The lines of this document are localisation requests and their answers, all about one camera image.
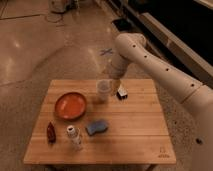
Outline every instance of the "white cup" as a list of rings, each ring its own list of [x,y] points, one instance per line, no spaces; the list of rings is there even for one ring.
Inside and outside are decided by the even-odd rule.
[[[97,95],[100,101],[105,102],[108,100],[111,92],[111,80],[99,80],[96,84]]]

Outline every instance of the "bottle cap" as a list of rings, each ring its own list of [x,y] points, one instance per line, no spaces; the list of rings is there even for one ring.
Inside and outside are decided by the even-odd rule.
[[[67,134],[69,136],[73,136],[73,135],[75,135],[75,133],[76,133],[76,128],[73,125],[69,125],[67,127]]]

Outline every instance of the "logo on table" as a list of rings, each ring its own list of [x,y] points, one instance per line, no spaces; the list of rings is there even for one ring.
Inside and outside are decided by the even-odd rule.
[[[166,154],[166,149],[164,147],[160,147],[160,154],[158,155],[159,158],[169,158],[170,156]]]

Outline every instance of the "table leg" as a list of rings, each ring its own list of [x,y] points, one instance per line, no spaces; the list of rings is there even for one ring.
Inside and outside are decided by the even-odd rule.
[[[47,164],[47,165],[45,165],[45,167],[47,169],[49,169],[50,171],[63,171],[62,169],[57,169],[55,166],[53,166],[51,164]]]
[[[153,171],[153,169],[156,167],[156,164],[150,164],[149,167],[145,171]]]

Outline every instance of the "brown bottle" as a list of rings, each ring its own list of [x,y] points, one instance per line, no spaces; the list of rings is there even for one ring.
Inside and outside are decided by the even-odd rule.
[[[47,126],[47,139],[48,139],[49,143],[55,143],[56,142],[55,128],[54,128],[54,126],[51,122]]]

